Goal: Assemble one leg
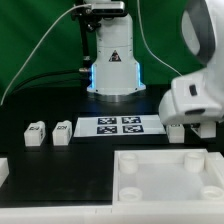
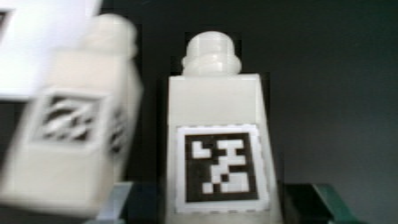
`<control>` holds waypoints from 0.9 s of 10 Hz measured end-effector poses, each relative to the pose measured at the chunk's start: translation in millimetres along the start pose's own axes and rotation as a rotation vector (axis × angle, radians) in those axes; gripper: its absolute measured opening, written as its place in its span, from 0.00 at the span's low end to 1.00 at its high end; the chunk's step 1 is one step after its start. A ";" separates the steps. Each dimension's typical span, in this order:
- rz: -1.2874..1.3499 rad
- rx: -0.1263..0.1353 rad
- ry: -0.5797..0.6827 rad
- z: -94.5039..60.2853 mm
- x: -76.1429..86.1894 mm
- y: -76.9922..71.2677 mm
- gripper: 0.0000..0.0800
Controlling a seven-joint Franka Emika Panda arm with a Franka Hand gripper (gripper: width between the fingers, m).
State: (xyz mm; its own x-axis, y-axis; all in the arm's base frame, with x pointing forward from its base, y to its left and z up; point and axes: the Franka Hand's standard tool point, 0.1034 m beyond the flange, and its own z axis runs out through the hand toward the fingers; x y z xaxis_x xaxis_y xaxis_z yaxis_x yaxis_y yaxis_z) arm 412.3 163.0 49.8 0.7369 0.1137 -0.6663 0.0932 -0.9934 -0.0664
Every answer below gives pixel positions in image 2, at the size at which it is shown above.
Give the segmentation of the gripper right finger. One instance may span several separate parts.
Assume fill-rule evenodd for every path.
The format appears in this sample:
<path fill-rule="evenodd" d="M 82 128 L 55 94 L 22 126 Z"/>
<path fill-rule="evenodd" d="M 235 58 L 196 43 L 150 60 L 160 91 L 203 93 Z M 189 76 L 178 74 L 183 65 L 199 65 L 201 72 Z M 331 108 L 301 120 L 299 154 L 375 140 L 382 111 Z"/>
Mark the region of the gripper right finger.
<path fill-rule="evenodd" d="M 329 184 L 286 185 L 286 224 L 363 224 Z"/>

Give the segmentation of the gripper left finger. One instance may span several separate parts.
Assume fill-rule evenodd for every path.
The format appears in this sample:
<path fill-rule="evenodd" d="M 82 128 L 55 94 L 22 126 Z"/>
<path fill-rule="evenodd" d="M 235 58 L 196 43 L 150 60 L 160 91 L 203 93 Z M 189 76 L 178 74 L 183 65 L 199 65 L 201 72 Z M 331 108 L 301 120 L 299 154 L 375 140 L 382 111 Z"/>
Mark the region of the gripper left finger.
<path fill-rule="evenodd" d="M 96 218 L 89 219 L 82 224 L 126 224 L 123 211 L 128 202 L 132 187 L 132 182 L 119 182 L 114 185 L 109 199 L 100 209 Z"/>

